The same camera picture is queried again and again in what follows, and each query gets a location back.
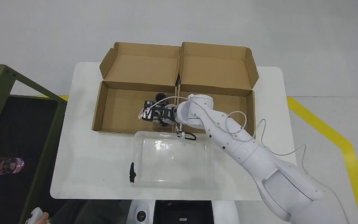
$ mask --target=white controller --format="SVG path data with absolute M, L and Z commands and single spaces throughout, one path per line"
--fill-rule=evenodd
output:
M 44 215 L 41 208 L 37 207 L 31 212 L 31 217 L 28 218 L 25 224 L 35 224 Z

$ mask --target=box lid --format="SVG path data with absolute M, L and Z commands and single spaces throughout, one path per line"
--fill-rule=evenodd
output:
M 105 81 L 174 86 L 179 61 L 179 46 L 117 42 L 100 70 Z
M 184 42 L 181 84 L 251 90 L 258 72 L 250 48 Z

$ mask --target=transparent plastic container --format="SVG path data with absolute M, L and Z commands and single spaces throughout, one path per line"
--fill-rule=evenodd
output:
M 176 133 L 137 132 L 133 187 L 215 189 L 213 149 L 204 134 L 197 140 Z

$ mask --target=hand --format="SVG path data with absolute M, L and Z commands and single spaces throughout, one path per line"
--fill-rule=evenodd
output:
M 44 212 L 43 216 L 35 224 L 49 224 L 49 222 L 47 222 L 48 218 L 49 214 L 47 212 Z

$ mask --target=cable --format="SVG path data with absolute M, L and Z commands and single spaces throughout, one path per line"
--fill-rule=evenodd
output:
M 249 141 L 251 141 L 251 140 L 253 140 L 253 138 L 255 137 L 255 135 L 256 135 L 256 131 L 257 131 L 257 129 L 260 127 L 260 125 L 261 125 L 261 123 L 263 122 L 263 121 L 265 121 L 266 122 L 266 119 L 265 118 L 262 118 L 261 120 L 260 120 L 260 122 L 258 123 L 258 125 L 256 126 L 256 128 L 255 128 L 255 131 L 253 132 L 253 135 L 251 136 L 251 138 L 250 139 L 248 139 L 248 140 L 242 140 L 242 139 L 239 139 L 239 138 L 234 138 L 235 140 L 238 140 L 238 141 L 240 141 L 240 142 L 249 142 Z
M 228 114 L 228 115 L 226 116 L 226 119 L 225 119 L 225 127 L 226 127 L 226 130 L 228 130 L 228 132 L 229 132 L 229 129 L 228 129 L 228 118 L 230 117 L 230 115 L 232 115 L 232 114 L 234 114 L 234 113 L 241 113 L 242 115 L 244 115 L 244 117 L 245 117 L 245 123 L 244 123 L 244 125 L 241 127 L 240 130 L 238 130 L 237 132 L 233 132 L 233 133 L 231 133 L 231 134 L 240 133 L 240 132 L 242 131 L 242 129 L 245 128 L 246 123 L 247 123 L 247 117 L 246 117 L 246 114 L 245 114 L 244 112 L 239 111 L 239 110 L 233 111 L 233 112 L 231 112 L 230 114 Z
M 205 112 L 206 116 L 208 116 L 208 118 L 215 124 L 216 127 L 218 127 L 220 130 L 222 130 L 223 132 L 225 132 L 225 133 L 227 133 L 227 134 L 237 134 L 237 133 L 239 133 L 239 132 L 243 129 L 243 128 L 242 128 L 242 129 L 240 129 L 239 131 L 233 132 L 233 133 L 232 133 L 232 132 L 227 132 L 226 130 L 224 130 L 224 129 L 222 129 L 222 128 L 220 127 L 220 123 L 214 121 L 214 119 L 211 118 L 211 116 L 208 114 L 208 112 L 205 110 L 204 107 L 202 107 L 200 104 L 198 104 L 197 102 L 195 102 L 195 101 L 192 100 L 192 99 L 188 99 L 188 98 L 181 97 L 181 96 L 169 96 L 169 97 L 167 97 L 167 98 L 164 98 L 164 99 L 162 99 L 162 100 L 159 100 L 158 102 L 156 102 L 155 104 L 153 104 L 152 106 L 150 106 L 149 108 L 147 108 L 146 110 L 143 111 L 143 109 L 142 109 L 142 110 L 140 111 L 140 113 L 138 114 L 137 118 L 138 118 L 138 119 L 142 118 L 143 114 L 145 114 L 148 110 L 150 110 L 150 109 L 153 108 L 154 106 L 158 105 L 161 101 L 164 101 L 164 100 L 167 100 L 167 99 L 170 99 L 170 98 L 185 99 L 185 100 L 189 100 L 189 101 L 193 102 L 193 103 L 196 104 L 198 107 L 202 108 L 202 110 Z M 231 112 L 230 114 L 233 114 L 233 113 L 242 113 L 242 114 L 244 115 L 244 117 L 245 117 L 244 126 L 245 126 L 246 123 L 247 123 L 246 114 L 243 113 L 243 112 L 241 112 L 241 111 L 233 111 L 233 112 Z M 227 128 L 227 119 L 228 119 L 228 117 L 230 116 L 230 114 L 228 114 L 227 117 L 226 117 L 226 119 L 225 119 L 225 126 L 226 126 L 226 128 Z
M 184 133 L 184 139 L 196 141 L 196 136 L 193 133 L 190 133 L 190 132 L 179 131 L 179 132 L 177 132 L 177 137 L 178 138 L 183 138 L 183 136 L 182 136 L 183 133 Z M 185 134 L 188 134 L 188 135 L 192 136 L 192 138 L 185 137 Z
M 277 153 L 272 152 L 271 149 L 270 149 L 268 146 L 265 146 L 265 144 L 263 143 L 263 134 L 265 133 L 265 130 L 266 130 L 266 119 L 265 119 L 265 118 L 261 119 L 261 121 L 260 121 L 260 123 L 259 123 L 259 126 L 260 126 L 260 124 L 261 124 L 261 122 L 262 122 L 263 120 L 265 121 L 265 124 L 263 125 L 263 131 L 262 131 L 262 136 L 261 136 L 261 144 L 262 144 L 262 146 L 263 146 L 264 148 L 266 148 L 267 150 L 269 150 L 272 154 L 277 155 L 277 156 L 288 156 L 288 155 L 290 155 L 290 154 L 292 154 L 292 153 L 294 153 L 294 152 L 300 150 L 300 149 L 302 148 L 302 146 L 304 146 L 304 147 L 303 147 L 302 160 L 301 160 L 301 166 L 302 166 L 303 171 L 304 171 L 308 176 L 310 176 L 313 180 L 315 180 L 318 184 L 324 186 L 325 188 L 327 188 L 328 190 L 330 190 L 330 191 L 333 193 L 333 195 L 336 197 L 338 203 L 339 203 L 340 206 L 341 206 L 341 209 L 342 209 L 342 211 L 343 211 L 343 214 L 344 214 L 344 216 L 345 216 L 345 219 L 346 219 L 347 223 L 349 224 L 349 220 L 348 220 L 346 211 L 344 210 L 343 205 L 342 205 L 342 202 L 341 202 L 341 200 L 339 199 L 339 197 L 338 197 L 338 195 L 336 194 L 336 192 L 335 192 L 332 188 L 328 187 L 326 184 L 323 184 L 321 181 L 319 181 L 319 180 L 317 180 L 316 178 L 312 177 L 312 175 L 311 175 L 311 174 L 306 170 L 306 168 L 304 167 L 303 161 L 304 161 L 304 156 L 305 156 L 305 153 L 306 153 L 306 147 L 307 147 L 306 144 L 302 144 L 300 147 L 298 147 L 298 148 L 296 148 L 295 150 L 293 150 L 292 152 L 289 152 L 289 153 L 286 153 L 286 154 L 277 154 Z

